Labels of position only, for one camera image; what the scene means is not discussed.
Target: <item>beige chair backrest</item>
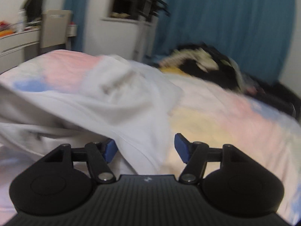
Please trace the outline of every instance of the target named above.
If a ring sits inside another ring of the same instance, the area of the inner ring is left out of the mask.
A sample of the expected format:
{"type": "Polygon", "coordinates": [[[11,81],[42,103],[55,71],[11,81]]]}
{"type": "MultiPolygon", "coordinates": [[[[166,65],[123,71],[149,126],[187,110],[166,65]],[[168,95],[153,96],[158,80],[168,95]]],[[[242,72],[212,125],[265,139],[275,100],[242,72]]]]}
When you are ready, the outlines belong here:
{"type": "Polygon", "coordinates": [[[43,14],[40,48],[52,47],[67,42],[67,27],[70,10],[48,10],[43,14]]]}

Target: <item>teal curtain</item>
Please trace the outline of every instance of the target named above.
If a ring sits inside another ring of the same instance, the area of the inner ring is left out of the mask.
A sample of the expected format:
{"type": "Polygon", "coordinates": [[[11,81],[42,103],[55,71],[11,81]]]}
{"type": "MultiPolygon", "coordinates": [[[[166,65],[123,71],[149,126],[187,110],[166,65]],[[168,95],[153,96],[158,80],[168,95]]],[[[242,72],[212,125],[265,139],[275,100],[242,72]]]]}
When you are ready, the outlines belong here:
{"type": "Polygon", "coordinates": [[[85,15],[88,0],[65,0],[64,9],[73,12],[72,21],[77,25],[77,36],[72,37],[71,45],[73,51],[83,51],[83,36],[85,29],[85,15]]]}
{"type": "Polygon", "coordinates": [[[267,82],[278,79],[294,21],[295,0],[163,0],[171,16],[159,17],[153,55],[179,44],[216,47],[243,72],[267,82]]]}

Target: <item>pink patch on blanket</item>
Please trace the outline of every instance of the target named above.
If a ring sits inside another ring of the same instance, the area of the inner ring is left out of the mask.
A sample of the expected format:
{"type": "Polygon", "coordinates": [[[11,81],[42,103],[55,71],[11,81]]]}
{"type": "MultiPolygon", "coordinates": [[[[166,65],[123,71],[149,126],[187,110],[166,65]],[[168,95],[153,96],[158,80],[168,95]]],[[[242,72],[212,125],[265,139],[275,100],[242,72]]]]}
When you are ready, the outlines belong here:
{"type": "Polygon", "coordinates": [[[58,91],[75,93],[85,77],[101,59],[85,53],[55,50],[42,55],[45,82],[58,91]]]}

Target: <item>orange object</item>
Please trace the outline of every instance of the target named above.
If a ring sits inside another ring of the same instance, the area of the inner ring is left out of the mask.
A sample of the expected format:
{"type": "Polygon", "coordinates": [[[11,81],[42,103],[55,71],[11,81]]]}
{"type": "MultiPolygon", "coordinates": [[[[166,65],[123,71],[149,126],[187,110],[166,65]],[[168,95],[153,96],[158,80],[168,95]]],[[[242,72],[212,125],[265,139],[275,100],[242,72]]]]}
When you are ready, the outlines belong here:
{"type": "Polygon", "coordinates": [[[6,36],[6,35],[11,35],[14,32],[12,30],[4,30],[4,31],[0,31],[0,37],[2,36],[6,36]]]}

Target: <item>ribbed black surface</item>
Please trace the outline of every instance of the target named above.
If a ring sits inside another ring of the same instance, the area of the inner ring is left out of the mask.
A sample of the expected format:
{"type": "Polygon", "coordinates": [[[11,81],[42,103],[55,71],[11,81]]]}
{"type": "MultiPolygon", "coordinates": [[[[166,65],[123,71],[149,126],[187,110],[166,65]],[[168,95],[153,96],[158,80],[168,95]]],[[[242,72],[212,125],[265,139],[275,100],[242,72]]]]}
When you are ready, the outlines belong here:
{"type": "Polygon", "coordinates": [[[226,215],[191,185],[173,175],[123,175],[112,185],[100,185],[84,205],[59,216],[19,213],[6,226],[287,226],[276,214],[245,219],[226,215]]]}

